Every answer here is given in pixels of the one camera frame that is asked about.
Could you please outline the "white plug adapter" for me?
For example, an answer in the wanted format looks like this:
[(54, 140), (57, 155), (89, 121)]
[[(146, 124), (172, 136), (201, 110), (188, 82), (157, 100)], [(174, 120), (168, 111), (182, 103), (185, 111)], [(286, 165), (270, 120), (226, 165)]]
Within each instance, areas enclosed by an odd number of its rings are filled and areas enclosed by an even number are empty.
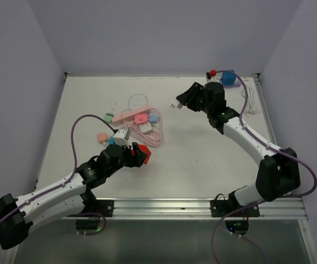
[(144, 135), (152, 132), (152, 125), (150, 123), (139, 124), (138, 128), (139, 131)]

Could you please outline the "blue plug adapter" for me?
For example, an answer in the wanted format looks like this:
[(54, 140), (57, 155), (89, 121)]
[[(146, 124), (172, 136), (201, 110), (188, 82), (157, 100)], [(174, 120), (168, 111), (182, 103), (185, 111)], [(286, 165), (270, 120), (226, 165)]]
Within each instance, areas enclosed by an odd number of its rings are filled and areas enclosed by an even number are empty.
[(108, 144), (109, 145), (114, 145), (115, 144), (114, 139), (112, 137), (109, 139)]

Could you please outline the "pink plug adapter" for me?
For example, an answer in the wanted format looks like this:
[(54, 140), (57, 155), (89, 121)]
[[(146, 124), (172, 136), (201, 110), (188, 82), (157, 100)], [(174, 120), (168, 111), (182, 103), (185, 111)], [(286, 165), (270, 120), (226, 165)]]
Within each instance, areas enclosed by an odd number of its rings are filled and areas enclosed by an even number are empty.
[(134, 117), (134, 123), (136, 125), (142, 125), (142, 124), (146, 124), (149, 122), (149, 117), (146, 113), (142, 113), (142, 114), (137, 114)]

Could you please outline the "light blue plug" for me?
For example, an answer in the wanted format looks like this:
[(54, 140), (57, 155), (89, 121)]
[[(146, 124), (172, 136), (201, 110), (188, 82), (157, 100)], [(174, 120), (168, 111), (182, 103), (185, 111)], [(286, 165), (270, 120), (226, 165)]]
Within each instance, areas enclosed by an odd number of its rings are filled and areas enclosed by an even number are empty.
[(157, 124), (158, 121), (159, 121), (159, 117), (158, 117), (157, 114), (151, 114), (151, 115), (149, 115), (149, 122), (150, 122), (151, 124)]

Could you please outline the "pink power strip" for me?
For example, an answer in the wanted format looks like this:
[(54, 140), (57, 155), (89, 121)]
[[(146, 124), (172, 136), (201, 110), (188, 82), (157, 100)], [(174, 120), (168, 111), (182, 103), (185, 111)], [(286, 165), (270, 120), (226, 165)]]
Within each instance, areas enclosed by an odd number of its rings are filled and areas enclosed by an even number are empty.
[(135, 116), (139, 114), (148, 114), (150, 113), (150, 110), (151, 110), (150, 106), (143, 106), (137, 109), (129, 110), (125, 113), (121, 113), (117, 116), (114, 116), (111, 121), (113, 125), (117, 126), (124, 122), (129, 122), (134, 120)]

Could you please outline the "salmon charger plug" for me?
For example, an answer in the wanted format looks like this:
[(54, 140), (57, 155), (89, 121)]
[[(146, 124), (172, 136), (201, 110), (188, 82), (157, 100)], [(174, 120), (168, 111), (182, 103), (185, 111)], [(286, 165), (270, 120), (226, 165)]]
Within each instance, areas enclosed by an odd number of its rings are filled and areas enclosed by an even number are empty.
[(99, 133), (97, 135), (97, 140), (100, 144), (106, 144), (108, 143), (109, 137), (106, 133)]

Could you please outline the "green plug adapter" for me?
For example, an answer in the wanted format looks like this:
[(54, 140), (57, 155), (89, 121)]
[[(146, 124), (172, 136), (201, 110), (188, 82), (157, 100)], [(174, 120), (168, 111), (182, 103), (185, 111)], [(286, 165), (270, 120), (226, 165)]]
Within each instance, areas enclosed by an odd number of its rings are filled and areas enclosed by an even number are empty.
[(105, 120), (108, 124), (111, 124), (113, 117), (114, 117), (114, 115), (113, 115), (112, 113), (106, 113), (105, 116), (104, 116), (104, 120)]

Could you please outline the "white usb charger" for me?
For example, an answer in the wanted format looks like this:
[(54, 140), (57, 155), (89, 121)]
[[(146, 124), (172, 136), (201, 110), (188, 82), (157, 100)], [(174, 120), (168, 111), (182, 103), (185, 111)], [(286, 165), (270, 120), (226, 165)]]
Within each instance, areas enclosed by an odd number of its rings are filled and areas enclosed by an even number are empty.
[(183, 107), (183, 105), (179, 101), (173, 101), (170, 104), (170, 107), (174, 108), (174, 109), (181, 109)]

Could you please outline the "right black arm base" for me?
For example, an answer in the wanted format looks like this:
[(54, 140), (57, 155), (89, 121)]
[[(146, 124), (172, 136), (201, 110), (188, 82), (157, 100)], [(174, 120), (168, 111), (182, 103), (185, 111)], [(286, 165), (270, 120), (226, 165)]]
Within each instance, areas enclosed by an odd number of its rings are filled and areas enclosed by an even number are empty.
[[(234, 193), (235, 191), (231, 192), (228, 197), (219, 193), (214, 199), (210, 200), (210, 211), (212, 217), (223, 217), (243, 207), (237, 202)], [(227, 230), (234, 234), (245, 235), (249, 230), (249, 218), (260, 217), (259, 206), (243, 209), (233, 215), (230, 215), (230, 217), (241, 217), (242, 219), (225, 221)]]

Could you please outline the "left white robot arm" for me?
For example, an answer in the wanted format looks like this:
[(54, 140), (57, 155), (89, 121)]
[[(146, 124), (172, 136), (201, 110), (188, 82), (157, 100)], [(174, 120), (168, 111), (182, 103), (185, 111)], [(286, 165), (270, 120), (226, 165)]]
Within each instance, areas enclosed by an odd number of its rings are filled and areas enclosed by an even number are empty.
[(151, 151), (134, 142), (131, 146), (112, 144), (91, 157), (69, 176), (32, 193), (0, 198), (0, 246), (11, 249), (23, 242), (38, 227), (65, 216), (97, 215), (92, 189), (123, 167), (147, 164)]

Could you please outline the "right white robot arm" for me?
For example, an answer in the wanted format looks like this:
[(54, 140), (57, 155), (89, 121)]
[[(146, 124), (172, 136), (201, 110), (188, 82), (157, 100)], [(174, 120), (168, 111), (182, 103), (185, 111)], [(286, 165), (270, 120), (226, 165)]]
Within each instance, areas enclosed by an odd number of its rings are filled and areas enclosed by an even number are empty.
[(262, 200), (273, 201), (300, 186), (296, 153), (280, 149), (265, 139), (257, 141), (239, 120), (240, 115), (227, 106), (225, 90), (218, 82), (202, 86), (195, 82), (176, 97), (177, 108), (183, 106), (194, 112), (204, 112), (210, 125), (237, 143), (259, 166), (255, 182), (243, 186), (228, 196), (228, 211), (240, 216), (247, 205)]

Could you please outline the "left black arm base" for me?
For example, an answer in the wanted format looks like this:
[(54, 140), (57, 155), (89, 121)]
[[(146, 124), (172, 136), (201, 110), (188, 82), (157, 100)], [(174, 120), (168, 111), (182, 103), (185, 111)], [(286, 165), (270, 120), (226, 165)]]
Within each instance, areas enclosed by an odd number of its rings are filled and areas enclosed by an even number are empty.
[(81, 194), (84, 208), (76, 215), (76, 231), (83, 236), (97, 235), (104, 231), (107, 218), (113, 216), (114, 201), (97, 199), (91, 191)]

